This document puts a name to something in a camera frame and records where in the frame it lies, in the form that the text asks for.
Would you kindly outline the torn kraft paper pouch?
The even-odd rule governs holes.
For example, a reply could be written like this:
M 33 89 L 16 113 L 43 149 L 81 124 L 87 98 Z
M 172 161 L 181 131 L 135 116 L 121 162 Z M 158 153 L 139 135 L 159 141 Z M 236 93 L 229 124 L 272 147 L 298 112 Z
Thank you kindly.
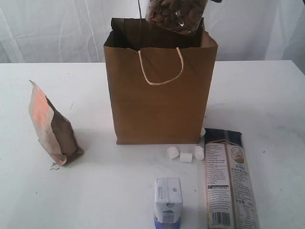
M 83 155 L 70 121 L 57 111 L 35 82 L 30 83 L 29 115 L 39 143 L 59 166 Z

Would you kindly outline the clear nut jar gold lid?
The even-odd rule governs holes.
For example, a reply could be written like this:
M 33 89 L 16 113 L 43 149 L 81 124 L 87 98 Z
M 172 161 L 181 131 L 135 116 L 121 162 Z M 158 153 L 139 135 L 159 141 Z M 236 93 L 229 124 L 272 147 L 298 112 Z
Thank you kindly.
M 146 21 L 182 35 L 196 33 L 206 0 L 150 0 Z

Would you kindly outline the brown paper shopping bag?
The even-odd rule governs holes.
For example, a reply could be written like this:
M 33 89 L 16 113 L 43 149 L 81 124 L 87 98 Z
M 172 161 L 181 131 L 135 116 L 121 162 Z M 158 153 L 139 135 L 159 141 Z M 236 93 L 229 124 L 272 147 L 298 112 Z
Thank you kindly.
M 145 18 L 112 18 L 104 57 L 119 145 L 200 140 L 218 45 L 204 29 L 182 35 Z

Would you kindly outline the white marshmallow by bag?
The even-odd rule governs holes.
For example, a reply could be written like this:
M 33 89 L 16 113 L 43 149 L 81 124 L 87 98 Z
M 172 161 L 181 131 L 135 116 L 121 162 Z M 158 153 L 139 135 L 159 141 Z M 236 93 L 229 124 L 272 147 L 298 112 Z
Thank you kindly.
M 203 136 L 205 135 L 205 133 L 206 133 L 206 130 L 205 130 L 205 128 L 202 128 L 202 129 L 201 129 L 201 133 L 200 133 L 200 136 L 201 136 L 201 137 L 203 137 Z

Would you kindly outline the white marshmallow left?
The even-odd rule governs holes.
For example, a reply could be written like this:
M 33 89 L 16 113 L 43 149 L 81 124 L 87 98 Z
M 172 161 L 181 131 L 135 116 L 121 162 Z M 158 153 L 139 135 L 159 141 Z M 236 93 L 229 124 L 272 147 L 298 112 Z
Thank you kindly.
M 179 150 L 174 146 L 167 148 L 167 154 L 170 160 L 173 160 L 180 155 Z

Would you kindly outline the white marshmallow middle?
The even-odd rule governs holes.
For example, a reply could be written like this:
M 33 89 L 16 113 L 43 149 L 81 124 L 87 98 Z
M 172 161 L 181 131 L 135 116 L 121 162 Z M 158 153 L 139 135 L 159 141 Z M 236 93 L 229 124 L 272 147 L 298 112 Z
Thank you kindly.
M 185 152 L 180 153 L 179 161 L 181 163 L 192 163 L 192 159 L 193 159 L 192 153 L 185 153 Z

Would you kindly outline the white marshmallow right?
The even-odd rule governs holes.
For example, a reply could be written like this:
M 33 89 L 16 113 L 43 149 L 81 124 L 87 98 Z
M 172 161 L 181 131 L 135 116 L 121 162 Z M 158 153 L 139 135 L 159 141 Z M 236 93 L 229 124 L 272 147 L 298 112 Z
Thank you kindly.
M 202 148 L 201 146 L 195 146 L 194 155 L 197 160 L 204 160 L 204 148 Z

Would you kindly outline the white blue milk carton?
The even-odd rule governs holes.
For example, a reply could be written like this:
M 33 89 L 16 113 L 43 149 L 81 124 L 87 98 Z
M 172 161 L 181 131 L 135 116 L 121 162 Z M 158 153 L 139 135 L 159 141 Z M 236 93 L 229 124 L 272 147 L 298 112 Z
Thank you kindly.
M 183 197 L 179 178 L 155 180 L 154 225 L 156 229 L 179 229 Z

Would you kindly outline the small torn paper scrap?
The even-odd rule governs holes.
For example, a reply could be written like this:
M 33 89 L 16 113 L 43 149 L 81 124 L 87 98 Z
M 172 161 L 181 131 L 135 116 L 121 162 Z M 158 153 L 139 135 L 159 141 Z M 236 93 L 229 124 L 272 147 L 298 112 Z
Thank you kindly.
M 60 169 L 60 165 L 58 165 L 57 163 L 52 163 L 50 170 L 59 170 Z

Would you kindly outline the long noodle package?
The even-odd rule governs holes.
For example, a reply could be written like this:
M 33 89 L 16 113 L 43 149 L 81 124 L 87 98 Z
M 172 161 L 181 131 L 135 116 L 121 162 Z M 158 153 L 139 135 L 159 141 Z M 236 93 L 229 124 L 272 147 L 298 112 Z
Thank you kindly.
M 204 151 L 208 228 L 258 229 L 242 134 L 207 128 Z

